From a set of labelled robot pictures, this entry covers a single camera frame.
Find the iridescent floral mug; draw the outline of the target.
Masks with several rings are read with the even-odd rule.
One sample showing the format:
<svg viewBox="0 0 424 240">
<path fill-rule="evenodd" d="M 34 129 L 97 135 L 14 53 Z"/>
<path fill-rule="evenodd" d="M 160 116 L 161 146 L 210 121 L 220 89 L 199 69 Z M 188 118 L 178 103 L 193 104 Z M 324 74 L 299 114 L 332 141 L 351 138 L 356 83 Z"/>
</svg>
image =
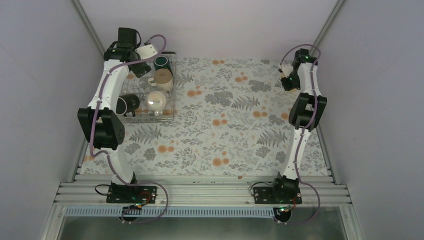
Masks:
<svg viewBox="0 0 424 240">
<path fill-rule="evenodd" d="M 159 116 L 166 104 L 167 97 L 161 91 L 152 91 L 146 97 L 146 107 L 154 116 Z"/>
</svg>

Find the black mug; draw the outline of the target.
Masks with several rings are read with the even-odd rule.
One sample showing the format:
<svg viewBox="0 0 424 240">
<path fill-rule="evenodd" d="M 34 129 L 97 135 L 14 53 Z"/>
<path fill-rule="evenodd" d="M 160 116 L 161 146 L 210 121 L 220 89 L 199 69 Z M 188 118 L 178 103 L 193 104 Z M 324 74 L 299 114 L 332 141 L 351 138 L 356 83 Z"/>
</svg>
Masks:
<svg viewBox="0 0 424 240">
<path fill-rule="evenodd" d="M 140 107 L 140 99 L 136 94 L 120 95 L 117 99 L 115 114 L 122 116 L 134 112 Z"/>
</svg>

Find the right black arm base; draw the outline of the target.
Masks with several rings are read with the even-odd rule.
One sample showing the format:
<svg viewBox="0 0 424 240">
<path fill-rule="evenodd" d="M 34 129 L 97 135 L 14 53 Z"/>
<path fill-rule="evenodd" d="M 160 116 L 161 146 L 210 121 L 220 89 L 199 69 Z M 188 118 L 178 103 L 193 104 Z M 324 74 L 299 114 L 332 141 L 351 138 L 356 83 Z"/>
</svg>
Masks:
<svg viewBox="0 0 424 240">
<path fill-rule="evenodd" d="M 256 182 L 250 187 L 255 204 L 302 204 L 299 179 L 277 176 L 272 183 Z"/>
</svg>

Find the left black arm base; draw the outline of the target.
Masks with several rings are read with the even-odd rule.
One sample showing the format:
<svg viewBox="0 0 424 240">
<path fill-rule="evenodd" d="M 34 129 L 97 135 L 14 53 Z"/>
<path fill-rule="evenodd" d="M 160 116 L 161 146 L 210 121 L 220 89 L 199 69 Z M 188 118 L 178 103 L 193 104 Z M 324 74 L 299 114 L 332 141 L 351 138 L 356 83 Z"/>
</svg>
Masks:
<svg viewBox="0 0 424 240">
<path fill-rule="evenodd" d="M 111 182 L 106 194 L 109 204 L 145 205 L 156 201 L 157 187 L 153 185 L 128 186 Z"/>
</svg>

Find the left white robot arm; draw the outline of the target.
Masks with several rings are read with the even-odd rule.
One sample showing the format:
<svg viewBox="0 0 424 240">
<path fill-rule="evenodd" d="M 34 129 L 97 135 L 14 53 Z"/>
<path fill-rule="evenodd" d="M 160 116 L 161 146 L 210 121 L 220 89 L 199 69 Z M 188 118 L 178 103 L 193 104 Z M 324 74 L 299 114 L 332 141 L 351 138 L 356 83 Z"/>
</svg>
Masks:
<svg viewBox="0 0 424 240">
<path fill-rule="evenodd" d="M 117 40 L 103 55 L 104 65 L 98 88 L 85 108 L 79 108 L 77 118 L 89 143 L 89 154 L 95 158 L 106 157 L 112 172 L 112 183 L 123 185 L 119 196 L 131 203 L 139 197 L 135 173 L 120 154 L 119 145 L 125 138 L 125 127 L 118 118 L 117 103 L 127 75 L 133 73 L 140 78 L 151 71 L 147 60 L 154 58 L 154 49 L 142 57 L 136 50 L 141 47 L 140 33 L 133 28 L 120 27 Z"/>
</svg>

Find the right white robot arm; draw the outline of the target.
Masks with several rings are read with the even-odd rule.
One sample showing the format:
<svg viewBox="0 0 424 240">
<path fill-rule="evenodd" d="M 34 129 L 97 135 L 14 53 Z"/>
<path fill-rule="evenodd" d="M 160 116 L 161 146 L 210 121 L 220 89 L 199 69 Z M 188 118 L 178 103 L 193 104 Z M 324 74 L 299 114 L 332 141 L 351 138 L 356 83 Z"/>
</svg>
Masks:
<svg viewBox="0 0 424 240">
<path fill-rule="evenodd" d="M 290 65 L 279 65 L 280 78 L 285 91 L 299 90 L 288 117 L 292 126 L 283 172 L 277 175 L 271 189 L 271 198 L 278 204 L 284 203 L 290 196 L 295 196 L 299 189 L 301 166 L 306 144 L 312 131 L 318 126 L 327 105 L 327 98 L 322 96 L 317 80 L 318 57 L 310 55 L 303 45 L 291 49 L 295 51 Z"/>
</svg>

